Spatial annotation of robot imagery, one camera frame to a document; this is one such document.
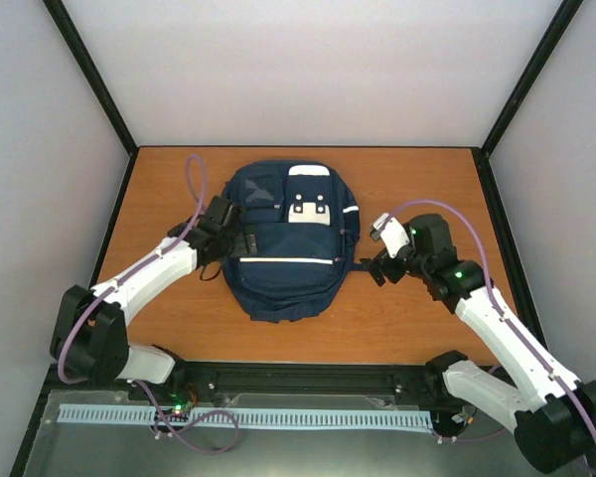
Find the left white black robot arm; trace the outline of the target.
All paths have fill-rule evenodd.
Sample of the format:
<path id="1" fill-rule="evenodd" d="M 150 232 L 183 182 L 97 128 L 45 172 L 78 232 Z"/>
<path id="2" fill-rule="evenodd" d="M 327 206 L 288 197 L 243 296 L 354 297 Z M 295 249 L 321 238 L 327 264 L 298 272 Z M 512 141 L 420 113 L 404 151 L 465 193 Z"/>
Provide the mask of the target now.
<path id="1" fill-rule="evenodd" d="M 164 399 L 179 398 L 187 387 L 183 359 L 157 345 L 131 343 L 128 325 L 177 280 L 213 262 L 254 254 L 254 231 L 244 216 L 243 206 L 213 197 L 205 211 L 172 228 L 126 270 L 91 288 L 69 288 L 50 345 L 60 380 L 98 387 L 145 382 Z"/>

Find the navy blue student backpack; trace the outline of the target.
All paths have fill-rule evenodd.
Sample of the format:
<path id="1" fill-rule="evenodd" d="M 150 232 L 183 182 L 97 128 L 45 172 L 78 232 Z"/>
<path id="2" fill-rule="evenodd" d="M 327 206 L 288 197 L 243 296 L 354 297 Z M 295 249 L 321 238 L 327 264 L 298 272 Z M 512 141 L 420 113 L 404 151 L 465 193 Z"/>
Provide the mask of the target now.
<path id="1" fill-rule="evenodd" d="M 223 276 L 253 321 L 316 317 L 334 301 L 346 277 L 365 266 L 355 258 L 360 209 L 328 165 L 264 160 L 238 169 L 223 197 L 245 209 L 257 251 L 230 258 Z"/>

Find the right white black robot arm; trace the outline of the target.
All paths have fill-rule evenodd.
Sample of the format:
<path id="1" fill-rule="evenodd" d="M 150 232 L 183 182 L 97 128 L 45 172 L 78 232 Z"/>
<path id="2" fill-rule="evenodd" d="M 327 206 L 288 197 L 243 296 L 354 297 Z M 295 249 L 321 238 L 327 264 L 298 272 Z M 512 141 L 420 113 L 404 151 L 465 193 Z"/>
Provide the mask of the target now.
<path id="1" fill-rule="evenodd" d="M 476 261 L 462 260 L 437 214 L 401 224 L 382 214 L 371 227 L 383 250 L 368 267 L 378 285 L 410 275 L 435 301 L 471 328 L 508 375 L 483 371 L 446 352 L 426 365 L 438 398 L 458 398 L 510 432 L 527 462 L 550 474 L 596 452 L 596 381 L 584 383 L 529 332 Z"/>

